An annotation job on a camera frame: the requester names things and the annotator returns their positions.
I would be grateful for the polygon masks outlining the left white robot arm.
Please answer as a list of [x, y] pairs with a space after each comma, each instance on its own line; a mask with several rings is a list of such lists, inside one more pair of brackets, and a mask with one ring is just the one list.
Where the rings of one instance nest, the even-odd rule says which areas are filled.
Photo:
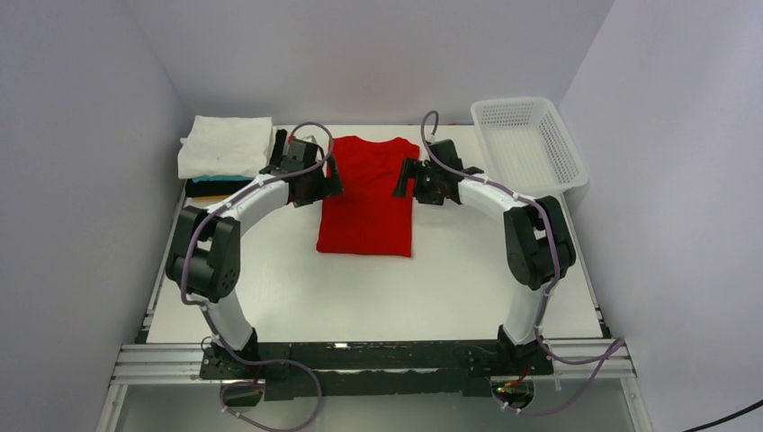
[[213, 345], [225, 351], [223, 366], [235, 377], [251, 375], [261, 359], [256, 329], [237, 294], [243, 235], [284, 206], [310, 205], [342, 192], [333, 150], [296, 139], [285, 155], [230, 197], [180, 211], [166, 277], [176, 282], [183, 304], [201, 310]]

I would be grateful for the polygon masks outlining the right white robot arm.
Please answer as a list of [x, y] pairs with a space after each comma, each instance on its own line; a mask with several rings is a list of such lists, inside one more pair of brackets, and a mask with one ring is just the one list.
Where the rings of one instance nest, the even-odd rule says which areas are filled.
[[322, 204], [317, 250], [321, 253], [410, 258], [413, 203], [466, 205], [503, 226], [507, 265], [523, 285], [500, 327], [508, 341], [496, 349], [501, 370], [527, 366], [553, 286], [577, 256], [559, 201], [510, 193], [477, 167], [466, 167], [452, 140], [373, 142], [357, 136], [335, 140], [331, 176], [344, 191]]

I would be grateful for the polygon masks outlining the red t-shirt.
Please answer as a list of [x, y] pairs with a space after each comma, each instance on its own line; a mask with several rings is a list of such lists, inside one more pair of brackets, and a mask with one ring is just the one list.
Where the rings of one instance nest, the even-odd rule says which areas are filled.
[[322, 203], [316, 250], [411, 258], [413, 200], [393, 193], [403, 163], [419, 154], [419, 146], [401, 137], [336, 138], [333, 156], [344, 191]]

